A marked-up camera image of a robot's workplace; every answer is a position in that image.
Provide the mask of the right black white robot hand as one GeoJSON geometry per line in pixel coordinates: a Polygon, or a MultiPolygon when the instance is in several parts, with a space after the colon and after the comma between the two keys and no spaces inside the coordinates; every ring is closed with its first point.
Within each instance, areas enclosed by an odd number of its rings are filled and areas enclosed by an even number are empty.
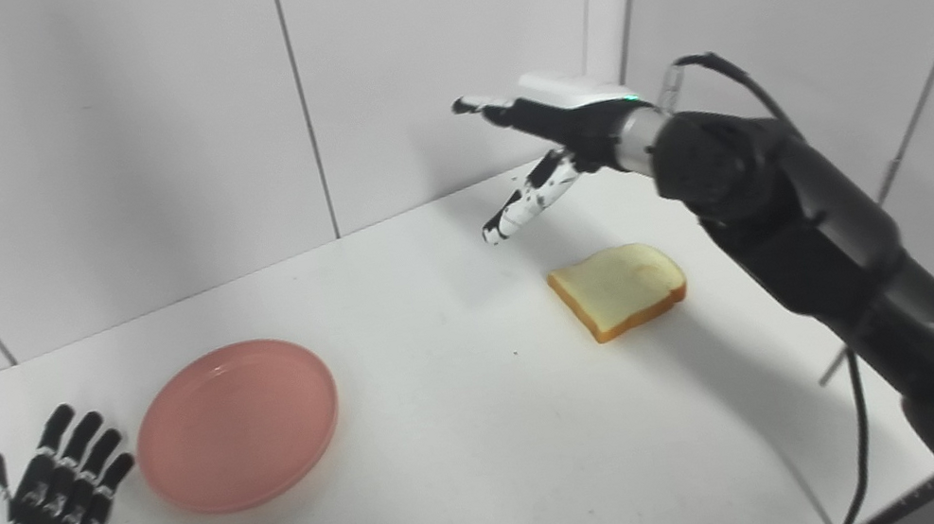
{"type": "Polygon", "coordinates": [[[618,168],[615,148],[630,116],[644,100],[616,84],[582,76],[529,72],[514,99],[465,95],[452,102],[454,114],[480,115],[486,122],[553,143],[541,161],[481,230],[492,245],[510,240],[541,215],[583,174],[618,168]]]}

